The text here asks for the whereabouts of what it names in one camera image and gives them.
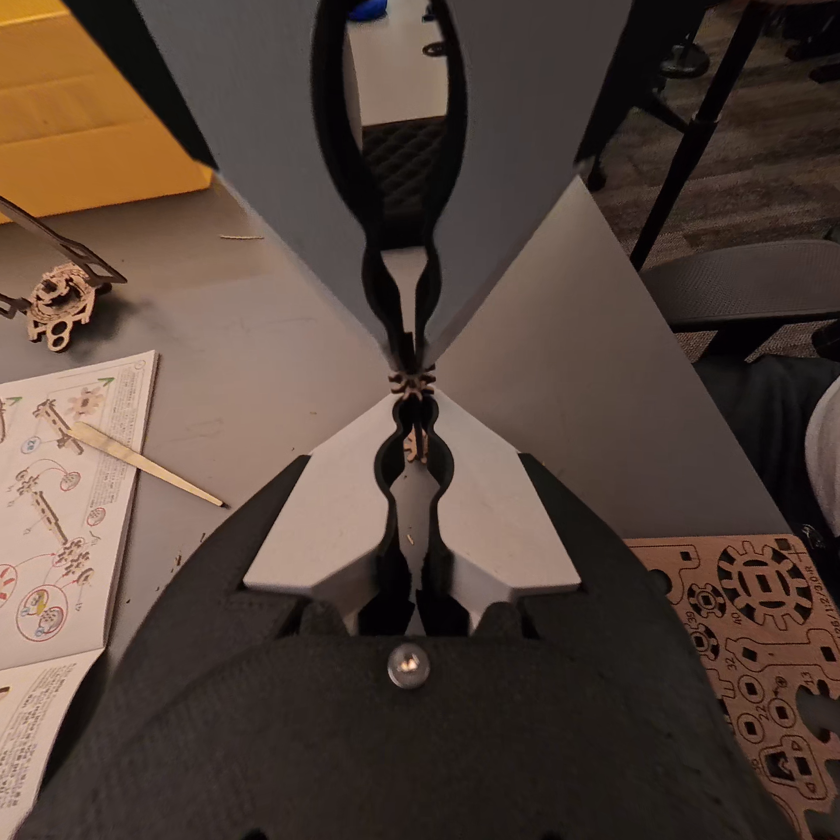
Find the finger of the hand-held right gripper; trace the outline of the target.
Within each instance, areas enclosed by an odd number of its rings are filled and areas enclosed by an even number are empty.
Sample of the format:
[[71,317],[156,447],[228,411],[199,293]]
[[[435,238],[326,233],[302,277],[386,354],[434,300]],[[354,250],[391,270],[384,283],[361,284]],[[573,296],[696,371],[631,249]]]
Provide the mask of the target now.
[[465,149],[434,243],[436,362],[574,176],[631,2],[447,2],[463,59]]
[[352,2],[138,2],[220,175],[382,346],[408,366],[382,258],[383,201],[350,126]]

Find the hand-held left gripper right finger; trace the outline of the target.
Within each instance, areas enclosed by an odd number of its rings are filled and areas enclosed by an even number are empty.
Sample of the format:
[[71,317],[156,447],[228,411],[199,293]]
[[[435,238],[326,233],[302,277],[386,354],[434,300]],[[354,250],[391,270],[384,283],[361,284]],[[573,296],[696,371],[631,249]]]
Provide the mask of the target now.
[[428,636],[467,636],[485,610],[576,592],[575,569],[520,453],[444,393],[424,403],[427,552],[416,590]]

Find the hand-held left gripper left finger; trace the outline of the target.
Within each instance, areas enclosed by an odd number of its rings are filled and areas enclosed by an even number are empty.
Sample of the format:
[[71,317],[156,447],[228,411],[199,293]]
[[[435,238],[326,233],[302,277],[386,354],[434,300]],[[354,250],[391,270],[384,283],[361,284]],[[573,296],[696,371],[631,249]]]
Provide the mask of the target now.
[[316,447],[244,577],[333,605],[361,635],[402,636],[415,605],[392,485],[408,414],[393,396]]

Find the wooden axle with gears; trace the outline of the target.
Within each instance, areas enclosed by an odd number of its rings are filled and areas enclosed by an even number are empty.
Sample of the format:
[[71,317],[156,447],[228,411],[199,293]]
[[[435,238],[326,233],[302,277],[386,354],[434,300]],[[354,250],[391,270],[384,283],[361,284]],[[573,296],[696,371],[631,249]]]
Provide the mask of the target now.
[[408,463],[427,464],[427,424],[432,415],[435,372],[436,365],[431,364],[415,373],[399,371],[388,376],[391,393],[405,415],[407,434],[403,449]]

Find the small wooden model assembly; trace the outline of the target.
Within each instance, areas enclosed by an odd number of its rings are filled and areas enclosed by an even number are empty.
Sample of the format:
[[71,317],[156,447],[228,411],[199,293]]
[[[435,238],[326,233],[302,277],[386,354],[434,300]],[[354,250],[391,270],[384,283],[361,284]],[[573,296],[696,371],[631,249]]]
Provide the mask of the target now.
[[2,294],[1,314],[13,319],[23,313],[31,342],[46,338],[50,351],[65,351],[74,326],[91,320],[98,295],[110,291],[114,284],[126,283],[127,279],[89,247],[58,234],[4,196],[1,208],[14,223],[48,240],[68,258],[66,263],[46,272],[29,297]]

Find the large wooden parts sheet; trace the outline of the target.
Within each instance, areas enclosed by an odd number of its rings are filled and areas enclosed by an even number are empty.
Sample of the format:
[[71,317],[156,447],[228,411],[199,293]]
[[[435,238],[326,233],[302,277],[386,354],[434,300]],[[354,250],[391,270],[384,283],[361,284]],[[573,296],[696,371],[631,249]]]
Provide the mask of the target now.
[[838,702],[839,619],[792,533],[629,539],[658,573],[724,717],[800,838],[838,838],[838,726],[799,700]]

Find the yellow plastic bin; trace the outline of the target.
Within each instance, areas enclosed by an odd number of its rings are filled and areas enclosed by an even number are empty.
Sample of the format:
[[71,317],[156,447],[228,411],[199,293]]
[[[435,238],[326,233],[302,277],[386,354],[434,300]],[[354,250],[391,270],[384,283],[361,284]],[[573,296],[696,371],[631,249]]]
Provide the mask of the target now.
[[1,2],[1,194],[36,217],[207,189],[193,161],[55,1]]

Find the black mesh wrist rest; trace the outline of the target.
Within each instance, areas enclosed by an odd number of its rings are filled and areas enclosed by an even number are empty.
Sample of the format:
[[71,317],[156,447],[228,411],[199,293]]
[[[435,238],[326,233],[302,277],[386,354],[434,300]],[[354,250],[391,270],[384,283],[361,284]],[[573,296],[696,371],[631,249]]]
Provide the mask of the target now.
[[432,229],[429,180],[447,129],[444,115],[362,128],[362,156],[381,193],[381,250],[418,248]]

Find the black tripod leg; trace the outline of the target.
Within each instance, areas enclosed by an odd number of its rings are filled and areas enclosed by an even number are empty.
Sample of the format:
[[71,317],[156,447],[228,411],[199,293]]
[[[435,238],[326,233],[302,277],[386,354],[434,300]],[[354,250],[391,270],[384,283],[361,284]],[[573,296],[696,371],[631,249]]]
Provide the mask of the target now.
[[666,178],[637,238],[630,255],[631,263],[636,270],[643,268],[679,195],[706,151],[717,129],[727,99],[770,13],[771,5],[768,2],[749,2],[745,7],[706,95],[698,111],[689,121]]

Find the thin wooden stick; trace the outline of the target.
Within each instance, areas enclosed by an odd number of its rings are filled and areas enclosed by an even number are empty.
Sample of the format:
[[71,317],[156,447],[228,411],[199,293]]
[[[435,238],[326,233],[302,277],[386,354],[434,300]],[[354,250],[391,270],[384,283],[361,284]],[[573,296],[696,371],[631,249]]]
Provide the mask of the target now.
[[184,478],[177,476],[152,460],[144,457],[142,454],[135,452],[130,447],[120,443],[120,441],[106,435],[95,427],[83,422],[76,422],[70,427],[69,435],[83,444],[87,444],[102,453],[116,458],[145,474],[154,476],[173,487],[184,490],[192,496],[208,501],[218,508],[228,507],[224,501],[214,497],[212,494],[204,490],[201,490]]

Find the folded instruction booklet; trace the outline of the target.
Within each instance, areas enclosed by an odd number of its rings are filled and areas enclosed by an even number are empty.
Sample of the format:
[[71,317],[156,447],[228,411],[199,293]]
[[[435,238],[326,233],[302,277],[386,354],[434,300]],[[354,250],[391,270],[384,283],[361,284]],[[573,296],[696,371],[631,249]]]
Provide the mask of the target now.
[[155,351],[2,384],[1,838],[32,809],[67,710],[106,647],[136,471],[69,435],[138,451]]

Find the person's dark trousers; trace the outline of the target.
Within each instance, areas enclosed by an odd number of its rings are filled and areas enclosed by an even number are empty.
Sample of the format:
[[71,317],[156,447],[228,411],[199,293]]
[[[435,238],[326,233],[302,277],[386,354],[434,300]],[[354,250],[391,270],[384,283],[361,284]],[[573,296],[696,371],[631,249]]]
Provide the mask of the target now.
[[765,354],[694,369],[787,523],[813,547],[835,548],[839,364]]

